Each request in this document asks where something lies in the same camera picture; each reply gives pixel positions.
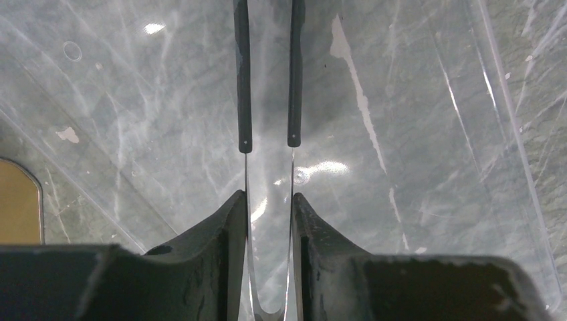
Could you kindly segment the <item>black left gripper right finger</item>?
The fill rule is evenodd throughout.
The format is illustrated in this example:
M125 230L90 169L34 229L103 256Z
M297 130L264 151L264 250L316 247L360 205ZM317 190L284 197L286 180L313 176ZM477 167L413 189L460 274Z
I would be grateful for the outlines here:
M498 256L377 255L292 199L300 320L550 320L530 276Z

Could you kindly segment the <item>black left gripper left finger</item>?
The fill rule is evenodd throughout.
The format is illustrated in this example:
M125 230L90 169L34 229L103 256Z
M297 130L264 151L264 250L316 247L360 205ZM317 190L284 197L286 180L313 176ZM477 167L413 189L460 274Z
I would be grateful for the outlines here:
M236 320L247 197L143 255L120 245L1 248L2 320Z

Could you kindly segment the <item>gold chocolate tin box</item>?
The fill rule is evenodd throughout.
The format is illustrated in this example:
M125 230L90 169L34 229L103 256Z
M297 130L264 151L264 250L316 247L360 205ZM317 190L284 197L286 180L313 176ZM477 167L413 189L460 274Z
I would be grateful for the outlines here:
M43 191L23 166L1 158L1 245L45 243Z

